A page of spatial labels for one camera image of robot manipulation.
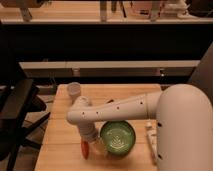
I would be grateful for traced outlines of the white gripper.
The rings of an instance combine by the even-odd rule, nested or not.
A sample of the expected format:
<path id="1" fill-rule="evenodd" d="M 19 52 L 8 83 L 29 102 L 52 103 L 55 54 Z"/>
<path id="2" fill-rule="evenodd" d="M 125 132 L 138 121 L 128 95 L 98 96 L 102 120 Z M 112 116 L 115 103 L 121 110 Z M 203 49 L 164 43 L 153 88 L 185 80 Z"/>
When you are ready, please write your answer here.
<path id="1" fill-rule="evenodd" d="M 78 131 L 81 138 L 86 142 L 94 142 L 98 137 L 98 130 L 94 124 L 78 125 Z M 101 139 L 98 139 L 94 143 L 95 151 L 103 156 L 108 154 L 107 148 Z"/>

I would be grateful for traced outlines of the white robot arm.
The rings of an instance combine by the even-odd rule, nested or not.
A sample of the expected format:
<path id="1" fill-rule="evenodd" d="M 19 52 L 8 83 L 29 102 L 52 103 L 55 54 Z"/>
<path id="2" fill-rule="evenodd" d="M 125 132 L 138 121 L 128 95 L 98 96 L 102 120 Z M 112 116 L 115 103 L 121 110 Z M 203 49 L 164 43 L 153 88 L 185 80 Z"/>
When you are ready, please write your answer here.
<path id="1" fill-rule="evenodd" d="M 67 114 L 87 130 L 95 122 L 142 119 L 157 121 L 157 171 L 213 171 L 213 105 L 195 86 L 176 84 L 99 106 L 80 96 Z"/>

